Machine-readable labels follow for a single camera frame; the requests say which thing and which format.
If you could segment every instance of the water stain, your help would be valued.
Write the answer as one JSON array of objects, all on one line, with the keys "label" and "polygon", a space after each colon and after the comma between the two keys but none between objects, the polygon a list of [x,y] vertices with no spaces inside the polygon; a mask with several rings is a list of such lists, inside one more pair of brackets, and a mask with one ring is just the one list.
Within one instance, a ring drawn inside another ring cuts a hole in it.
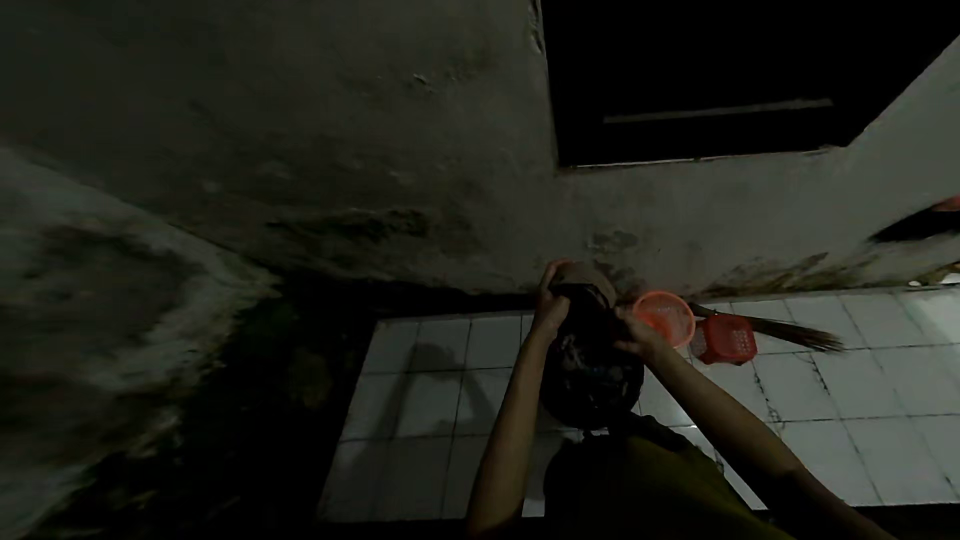
[{"label": "water stain", "polygon": [[610,234],[595,233],[587,244],[594,254],[614,255],[636,247],[640,239],[633,233],[614,231]]}]

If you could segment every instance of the person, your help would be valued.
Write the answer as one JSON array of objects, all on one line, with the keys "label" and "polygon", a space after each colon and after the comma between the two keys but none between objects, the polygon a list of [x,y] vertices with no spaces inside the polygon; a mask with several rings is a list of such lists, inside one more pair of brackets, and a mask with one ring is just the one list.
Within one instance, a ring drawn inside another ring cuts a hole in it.
[{"label": "person", "polygon": [[[540,281],[534,322],[473,484],[468,537],[508,533],[523,507],[547,349],[569,310],[548,285],[567,262],[551,262]],[[544,519],[554,537],[893,538],[830,493],[763,422],[653,329],[629,310],[616,315],[632,341],[614,346],[646,364],[777,521],[759,519],[684,437],[652,417],[625,413],[609,435],[587,437],[551,460]]]}]

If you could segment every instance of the broom bristles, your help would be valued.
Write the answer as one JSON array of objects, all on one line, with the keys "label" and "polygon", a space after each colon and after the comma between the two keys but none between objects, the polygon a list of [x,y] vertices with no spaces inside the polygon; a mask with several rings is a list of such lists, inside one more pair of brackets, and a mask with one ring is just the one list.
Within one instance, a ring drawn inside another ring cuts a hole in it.
[{"label": "broom bristles", "polygon": [[[722,311],[708,309],[703,306],[697,306],[696,304],[690,304],[690,308],[693,313],[699,317],[722,313]],[[838,353],[843,351],[843,341],[828,331],[811,329],[773,319],[761,319],[759,317],[748,316],[743,316],[743,318],[750,322],[750,326],[754,331],[769,335],[770,337],[776,337],[776,339],[796,343],[797,345],[807,347],[807,349],[812,349],[818,353]]]}]

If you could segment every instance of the white tile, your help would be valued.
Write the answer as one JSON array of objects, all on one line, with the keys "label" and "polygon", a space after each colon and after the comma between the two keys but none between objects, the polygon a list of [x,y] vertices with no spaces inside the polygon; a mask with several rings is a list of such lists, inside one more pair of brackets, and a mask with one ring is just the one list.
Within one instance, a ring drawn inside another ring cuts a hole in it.
[{"label": "white tile", "polygon": [[960,386],[944,361],[949,353],[950,347],[876,349],[874,358],[907,414],[960,413]]},{"label": "white tile", "polygon": [[363,362],[363,373],[406,371],[413,355],[418,326],[417,321],[377,323]]},{"label": "white tile", "polygon": [[767,505],[760,500],[760,497],[747,485],[747,482],[743,481],[740,475],[730,466],[730,463],[728,463],[726,459],[721,459],[721,464],[723,465],[724,478],[727,479],[727,482],[733,487],[733,491],[736,491],[740,495],[743,502],[753,510],[765,510]]},{"label": "white tile", "polygon": [[781,437],[810,473],[847,504],[880,504],[867,470],[839,421],[788,422]]},{"label": "white tile", "polygon": [[960,416],[918,416],[912,421],[954,490],[960,489]]},{"label": "white tile", "polygon": [[469,319],[421,322],[410,370],[464,369],[469,331]]},{"label": "white tile", "polygon": [[407,376],[396,420],[397,437],[450,435],[457,418],[462,371],[433,371]]},{"label": "white tile", "polygon": [[897,298],[930,343],[960,343],[960,297],[953,291],[906,292]]},{"label": "white tile", "polygon": [[527,334],[530,333],[530,329],[534,325],[534,314],[527,313],[520,317],[520,345],[523,345],[523,342],[527,339]]},{"label": "white tile", "polygon": [[440,519],[449,453],[450,437],[390,441],[375,521]]},{"label": "white tile", "polygon": [[767,400],[763,397],[763,391],[760,389],[753,362],[747,362],[739,366],[733,364],[705,365],[698,360],[694,362],[694,367],[712,380],[714,384],[726,390],[747,410],[753,412],[757,418],[763,422],[773,420],[770,417]]},{"label": "white tile", "polygon": [[847,295],[847,308],[868,347],[925,345],[926,337],[892,294]]},{"label": "white tile", "polygon": [[539,433],[534,437],[534,446],[530,452],[530,468],[527,473],[527,493],[523,501],[523,517],[543,517],[546,509],[543,496],[546,468],[564,444],[576,443],[580,440],[579,431]]},{"label": "white tile", "polygon": [[473,480],[486,449],[486,435],[453,438],[450,466],[446,470],[444,519],[459,520],[467,517]]},{"label": "white tile", "polygon": [[797,324],[836,335],[843,341],[845,349],[867,346],[843,303],[835,296],[787,298],[786,306]]},{"label": "white tile", "polygon": [[520,350],[520,316],[473,319],[467,368],[514,367]]},{"label": "white tile", "polygon": [[700,452],[703,452],[704,455],[712,459],[713,461],[719,462],[720,456],[717,455],[716,450],[713,449],[713,445],[710,444],[710,441],[704,436],[703,432],[700,431],[700,428],[696,426],[683,426],[680,428],[671,428],[676,433],[686,437],[686,440],[700,449]]},{"label": "white tile", "polygon": [[884,504],[956,500],[944,473],[907,418],[844,420]]},{"label": "white tile", "polygon": [[507,393],[513,368],[468,369],[460,386],[457,435],[486,435],[493,430],[496,413]]},{"label": "white tile", "polygon": [[941,352],[941,362],[953,375],[953,381],[960,384],[960,345],[948,345]]},{"label": "white tile", "polygon": [[813,353],[841,418],[881,418],[906,414],[893,384],[869,350],[828,355]]},{"label": "white tile", "polygon": [[767,400],[781,420],[838,417],[810,354],[758,355],[754,366]]},{"label": "white tile", "polygon": [[[733,304],[733,312],[737,315],[744,315],[747,317],[774,319],[784,323],[793,322],[793,317],[790,316],[790,311],[787,310],[786,304],[783,302],[783,300],[737,302]],[[776,337],[770,337],[769,335],[765,335],[760,332],[755,333],[755,338],[756,352],[760,355],[767,355],[771,353],[796,353],[806,350],[805,347],[801,347],[796,343],[790,343],[789,341],[776,339]]]},{"label": "white tile", "polygon": [[643,385],[640,387],[639,412],[641,415],[651,415],[657,422],[673,428],[676,426],[690,426],[693,421],[686,415],[677,400],[666,391],[650,369],[643,368]]},{"label": "white tile", "polygon": [[404,395],[404,376],[361,375],[344,422],[341,440],[383,439],[391,436]]},{"label": "white tile", "polygon": [[387,459],[387,441],[347,441],[337,445],[320,500],[324,521],[369,521],[377,484]]}]

